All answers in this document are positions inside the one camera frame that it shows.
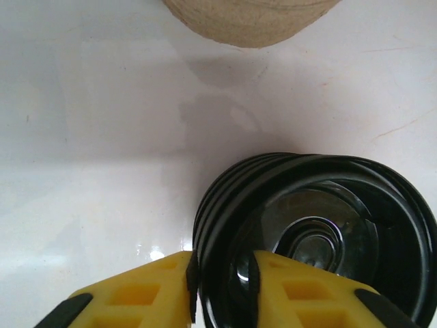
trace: white table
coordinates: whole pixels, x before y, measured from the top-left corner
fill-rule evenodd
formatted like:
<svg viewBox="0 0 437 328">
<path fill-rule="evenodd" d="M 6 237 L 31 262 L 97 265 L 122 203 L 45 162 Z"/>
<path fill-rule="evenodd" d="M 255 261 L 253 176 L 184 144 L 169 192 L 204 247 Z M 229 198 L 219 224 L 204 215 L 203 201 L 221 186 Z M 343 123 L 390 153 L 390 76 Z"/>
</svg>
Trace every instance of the white table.
<svg viewBox="0 0 437 328">
<path fill-rule="evenodd" d="M 1 326 L 190 249 L 202 193 L 252 154 L 367 157 L 437 213 L 436 17 L 435 0 L 343 0 L 248 50 L 159 0 L 0 2 Z"/>
</svg>

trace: beige cylinder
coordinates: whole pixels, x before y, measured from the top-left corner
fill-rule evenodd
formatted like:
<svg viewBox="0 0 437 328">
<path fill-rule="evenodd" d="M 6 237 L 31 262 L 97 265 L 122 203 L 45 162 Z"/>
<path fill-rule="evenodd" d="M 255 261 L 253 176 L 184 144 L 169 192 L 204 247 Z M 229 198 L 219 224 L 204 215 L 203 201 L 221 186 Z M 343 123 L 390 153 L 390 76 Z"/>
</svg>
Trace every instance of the beige cylinder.
<svg viewBox="0 0 437 328">
<path fill-rule="evenodd" d="M 164 0 L 194 32 L 220 43 L 261 48 L 290 38 L 339 0 Z"/>
</svg>

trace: white surface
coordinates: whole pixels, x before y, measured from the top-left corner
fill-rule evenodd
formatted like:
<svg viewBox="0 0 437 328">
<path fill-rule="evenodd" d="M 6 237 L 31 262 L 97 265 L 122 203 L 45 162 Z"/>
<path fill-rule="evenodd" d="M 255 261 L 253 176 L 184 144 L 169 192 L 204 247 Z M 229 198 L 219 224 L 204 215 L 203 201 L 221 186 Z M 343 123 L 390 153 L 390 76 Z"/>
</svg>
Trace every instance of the white surface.
<svg viewBox="0 0 437 328">
<path fill-rule="evenodd" d="M 252 154 L 374 159 L 437 213 L 436 17 L 434 0 L 343 0 L 246 50 L 159 0 L 1 1 L 1 325 L 189 249 L 202 193 Z"/>
</svg>

